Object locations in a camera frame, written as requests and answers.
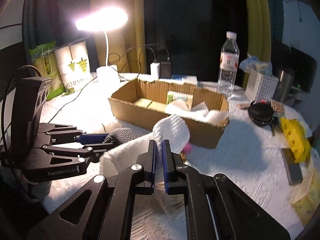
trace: bottle label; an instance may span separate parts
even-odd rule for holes
[[[239,55],[222,52],[220,58],[220,68],[227,71],[237,71]]]

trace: bottle cap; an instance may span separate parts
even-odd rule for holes
[[[237,34],[233,32],[227,32],[227,38],[235,40],[237,38]]]

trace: white power adapter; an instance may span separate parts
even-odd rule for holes
[[[154,80],[158,80],[159,74],[160,74],[160,63],[151,63],[150,64],[150,72],[151,72],[151,77]]]

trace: lamp head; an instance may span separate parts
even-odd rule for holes
[[[80,31],[111,31],[122,27],[128,20],[124,10],[107,7],[76,22]]]

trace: green plastic package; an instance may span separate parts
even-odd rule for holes
[[[40,71],[43,77],[52,78],[47,100],[51,100],[65,92],[60,72],[54,54],[55,41],[37,46],[35,49],[29,49],[32,64]]]

